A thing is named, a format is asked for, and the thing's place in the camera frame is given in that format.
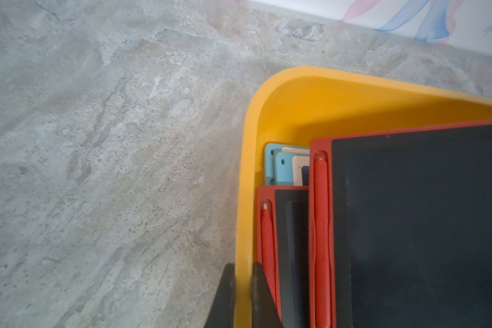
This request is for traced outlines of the yellow plastic storage box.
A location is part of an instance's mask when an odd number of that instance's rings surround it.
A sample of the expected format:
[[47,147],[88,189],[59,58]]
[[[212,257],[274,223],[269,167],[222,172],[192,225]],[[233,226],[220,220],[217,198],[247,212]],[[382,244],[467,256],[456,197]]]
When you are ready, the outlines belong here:
[[492,119],[492,99],[326,68],[298,67],[268,79],[243,129],[236,225],[235,327],[251,327],[256,258],[255,191],[270,143],[308,146],[318,137]]

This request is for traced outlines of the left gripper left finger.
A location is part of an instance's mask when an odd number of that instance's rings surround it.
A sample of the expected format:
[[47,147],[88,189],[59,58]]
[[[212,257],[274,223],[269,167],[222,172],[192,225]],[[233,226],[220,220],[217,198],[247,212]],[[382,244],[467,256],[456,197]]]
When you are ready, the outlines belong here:
[[204,328],[233,328],[235,315],[235,264],[223,270]]

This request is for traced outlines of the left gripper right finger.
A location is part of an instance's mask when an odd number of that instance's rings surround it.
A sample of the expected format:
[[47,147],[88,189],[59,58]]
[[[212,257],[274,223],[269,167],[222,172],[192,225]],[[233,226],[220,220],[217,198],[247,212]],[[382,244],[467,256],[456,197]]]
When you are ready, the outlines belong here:
[[251,311],[253,328],[283,328],[262,265],[253,264],[251,279]]

